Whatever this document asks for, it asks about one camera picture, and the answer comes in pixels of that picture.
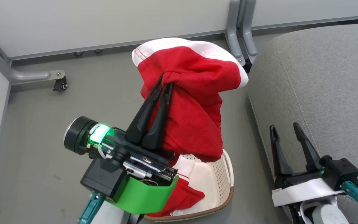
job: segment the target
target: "white trim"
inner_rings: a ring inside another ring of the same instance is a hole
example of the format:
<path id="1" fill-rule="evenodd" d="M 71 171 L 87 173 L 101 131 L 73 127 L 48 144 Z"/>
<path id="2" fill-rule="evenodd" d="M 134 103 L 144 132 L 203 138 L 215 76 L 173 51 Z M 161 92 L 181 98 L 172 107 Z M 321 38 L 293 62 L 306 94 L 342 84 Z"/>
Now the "white trim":
<path id="1" fill-rule="evenodd" d="M 177 37 L 152 40 L 140 45 L 132 51 L 132 61 L 138 66 L 153 53 L 174 47 L 188 47 L 205 58 L 234 62 L 238 66 L 241 77 L 241 82 L 238 88 L 244 87 L 248 82 L 246 71 L 233 55 L 218 45 L 206 41 L 190 41 Z"/>
<path id="2" fill-rule="evenodd" d="M 178 161 L 172 168 L 178 169 L 179 178 L 189 182 L 191 172 L 193 172 L 194 164 L 194 161 L 186 159 L 183 156 L 179 156 Z"/>
<path id="3" fill-rule="evenodd" d="M 343 193 L 334 191 L 322 179 L 313 179 L 284 189 L 272 190 L 274 207 Z"/>

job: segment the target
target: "lens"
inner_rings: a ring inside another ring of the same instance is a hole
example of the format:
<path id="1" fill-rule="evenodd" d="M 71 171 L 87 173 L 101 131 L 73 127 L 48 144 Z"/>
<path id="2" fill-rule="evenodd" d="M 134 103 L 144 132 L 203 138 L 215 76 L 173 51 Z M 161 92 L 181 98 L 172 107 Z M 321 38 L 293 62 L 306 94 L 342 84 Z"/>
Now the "lens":
<path id="1" fill-rule="evenodd" d="M 64 147 L 77 154 L 86 153 L 86 145 L 88 142 L 89 131 L 98 122 L 81 116 L 73 120 L 64 133 Z"/>

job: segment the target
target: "grey fabric cushion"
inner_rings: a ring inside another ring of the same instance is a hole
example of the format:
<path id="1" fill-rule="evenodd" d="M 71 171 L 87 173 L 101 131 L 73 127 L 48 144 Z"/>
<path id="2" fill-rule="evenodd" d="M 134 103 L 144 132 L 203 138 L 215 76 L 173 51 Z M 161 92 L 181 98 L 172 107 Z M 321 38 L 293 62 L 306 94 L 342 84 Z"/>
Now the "grey fabric cushion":
<path id="1" fill-rule="evenodd" d="M 294 171 L 305 159 L 293 131 L 298 122 L 321 156 L 347 158 L 358 167 L 358 24 L 296 31 L 274 38 L 257 56 L 248 89 L 270 167 L 269 126 Z M 338 205 L 358 223 L 358 204 Z"/>

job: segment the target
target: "brown basket rim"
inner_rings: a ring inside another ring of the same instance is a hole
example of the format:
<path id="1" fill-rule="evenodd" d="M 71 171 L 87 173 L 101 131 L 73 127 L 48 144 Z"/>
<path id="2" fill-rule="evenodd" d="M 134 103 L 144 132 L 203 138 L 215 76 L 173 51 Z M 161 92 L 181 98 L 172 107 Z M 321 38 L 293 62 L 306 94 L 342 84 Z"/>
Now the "brown basket rim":
<path id="1" fill-rule="evenodd" d="M 148 215 L 145 215 L 145 220 L 154 221 L 154 222 L 166 222 L 166 221 L 179 221 L 179 220 L 185 220 L 185 219 L 191 219 L 191 218 L 205 216 L 205 215 L 217 212 L 219 210 L 222 210 L 224 207 L 226 207 L 230 203 L 230 201 L 232 201 L 233 193 L 234 193 L 234 187 L 231 186 L 227 200 L 222 205 L 220 205 L 216 208 L 211 208 L 209 210 L 205 210 L 202 212 L 196 212 L 196 213 L 192 213 L 192 214 L 187 214 L 187 215 L 170 216 L 170 217 L 150 217 Z"/>

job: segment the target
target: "grey floor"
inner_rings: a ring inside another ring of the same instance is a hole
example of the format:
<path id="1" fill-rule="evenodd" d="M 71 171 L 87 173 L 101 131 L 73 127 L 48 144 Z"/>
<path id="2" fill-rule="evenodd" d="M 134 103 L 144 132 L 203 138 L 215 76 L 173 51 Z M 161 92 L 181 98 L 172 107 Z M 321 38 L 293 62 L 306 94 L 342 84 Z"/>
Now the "grey floor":
<path id="1" fill-rule="evenodd" d="M 263 48 L 273 36 L 256 38 L 256 43 Z M 211 41 L 227 49 L 221 36 Z M 143 82 L 131 60 L 133 48 L 19 63 L 16 69 L 22 71 L 64 69 L 68 89 L 53 92 L 52 83 L 44 83 L 12 91 L 0 143 L 0 224 L 77 222 L 89 197 L 79 182 L 91 160 L 64 149 L 63 134 L 81 115 L 128 127 L 143 102 Z M 289 223 L 271 201 L 273 181 L 246 88 L 222 92 L 221 97 L 223 144 L 234 168 L 234 197 L 215 214 L 180 223 Z"/>

